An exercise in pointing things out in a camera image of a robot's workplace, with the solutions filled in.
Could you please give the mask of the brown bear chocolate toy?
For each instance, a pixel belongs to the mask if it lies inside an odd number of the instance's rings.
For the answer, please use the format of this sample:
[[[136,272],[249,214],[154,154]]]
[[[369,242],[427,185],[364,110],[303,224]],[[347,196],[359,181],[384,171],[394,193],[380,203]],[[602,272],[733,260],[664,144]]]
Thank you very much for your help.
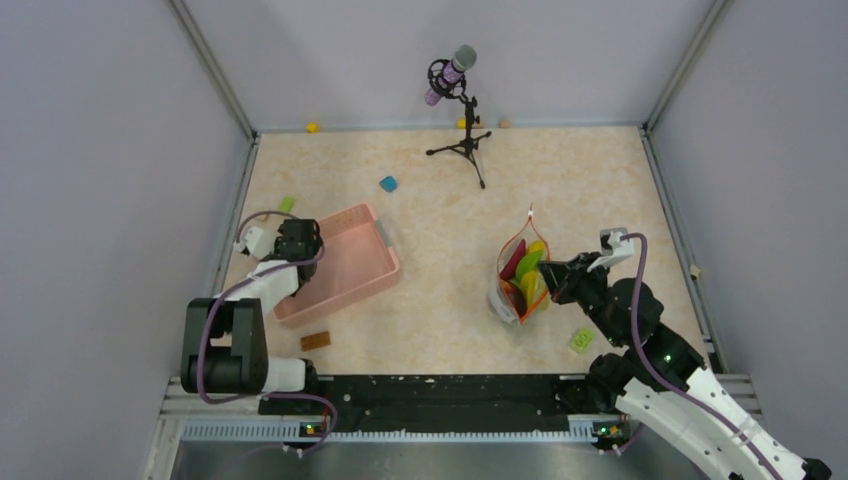
[[[503,286],[507,299],[514,307],[516,316],[522,318],[527,312],[526,298],[519,286],[512,282],[506,282]]]

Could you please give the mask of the dark red sweet potato toy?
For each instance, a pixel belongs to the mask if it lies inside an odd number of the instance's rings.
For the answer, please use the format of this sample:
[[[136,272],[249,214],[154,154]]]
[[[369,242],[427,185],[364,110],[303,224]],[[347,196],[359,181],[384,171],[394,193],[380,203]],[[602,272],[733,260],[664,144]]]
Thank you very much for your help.
[[[526,250],[526,241],[521,239],[507,259],[503,268],[500,270],[499,277],[501,280],[509,281],[515,278],[518,265],[526,255]]]

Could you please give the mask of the yellow mango toy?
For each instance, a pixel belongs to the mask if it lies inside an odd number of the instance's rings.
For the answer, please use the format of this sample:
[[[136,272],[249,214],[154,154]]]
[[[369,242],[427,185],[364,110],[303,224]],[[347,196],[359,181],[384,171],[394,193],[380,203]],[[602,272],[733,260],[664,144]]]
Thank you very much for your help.
[[[536,241],[532,242],[527,247],[526,253],[527,254],[541,253],[542,255],[544,255],[546,253],[546,251],[547,251],[546,244],[542,240],[536,240]]]

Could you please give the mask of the green pepper toy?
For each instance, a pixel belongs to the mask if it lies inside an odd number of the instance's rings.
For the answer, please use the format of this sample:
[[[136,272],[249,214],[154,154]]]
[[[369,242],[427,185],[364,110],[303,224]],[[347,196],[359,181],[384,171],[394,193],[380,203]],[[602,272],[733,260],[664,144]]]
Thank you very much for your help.
[[[521,258],[519,263],[517,264],[516,272],[515,272],[515,280],[520,281],[523,278],[524,275],[526,275],[527,273],[529,273],[531,271],[535,271],[536,268],[537,268],[538,262],[540,260],[542,260],[544,257],[545,257],[545,254],[542,255],[541,253],[532,253],[532,254],[526,253]]]

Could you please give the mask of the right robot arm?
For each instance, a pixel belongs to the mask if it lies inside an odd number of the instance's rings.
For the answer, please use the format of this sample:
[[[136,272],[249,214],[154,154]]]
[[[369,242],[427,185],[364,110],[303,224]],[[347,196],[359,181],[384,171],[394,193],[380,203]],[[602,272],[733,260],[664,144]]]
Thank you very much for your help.
[[[597,357],[586,397],[652,430],[709,479],[831,479],[822,460],[785,448],[723,386],[706,360],[661,321],[663,304],[643,280],[609,283],[598,252],[541,261],[552,302],[575,303],[621,354]]]

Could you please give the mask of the clear zip top bag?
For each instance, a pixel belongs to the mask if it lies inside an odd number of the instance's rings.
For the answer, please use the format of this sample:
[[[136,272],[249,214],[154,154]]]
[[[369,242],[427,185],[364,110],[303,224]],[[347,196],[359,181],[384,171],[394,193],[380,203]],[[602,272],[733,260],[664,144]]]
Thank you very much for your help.
[[[549,305],[548,287],[539,263],[550,259],[549,243],[534,223],[530,205],[522,227],[501,247],[495,261],[487,302],[504,323],[523,325]]]

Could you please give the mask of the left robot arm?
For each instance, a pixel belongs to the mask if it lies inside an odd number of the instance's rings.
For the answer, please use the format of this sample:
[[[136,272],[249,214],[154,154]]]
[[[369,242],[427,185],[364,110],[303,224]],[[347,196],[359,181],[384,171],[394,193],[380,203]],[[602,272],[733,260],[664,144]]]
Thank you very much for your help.
[[[213,394],[282,393],[297,413],[319,404],[314,368],[301,358],[268,351],[264,321],[284,299],[312,279],[324,252],[319,223],[288,218],[275,233],[252,226],[239,231],[234,250],[258,263],[246,276],[213,297],[187,306],[180,381],[183,389],[213,403]]]

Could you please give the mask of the pink plastic basket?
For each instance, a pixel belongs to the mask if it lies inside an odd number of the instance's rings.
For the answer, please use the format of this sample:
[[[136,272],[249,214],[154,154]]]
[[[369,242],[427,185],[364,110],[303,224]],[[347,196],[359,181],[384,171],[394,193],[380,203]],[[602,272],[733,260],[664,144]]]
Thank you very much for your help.
[[[360,203],[319,221],[325,254],[311,280],[273,310],[298,328],[379,294],[400,280],[400,261],[374,208]]]

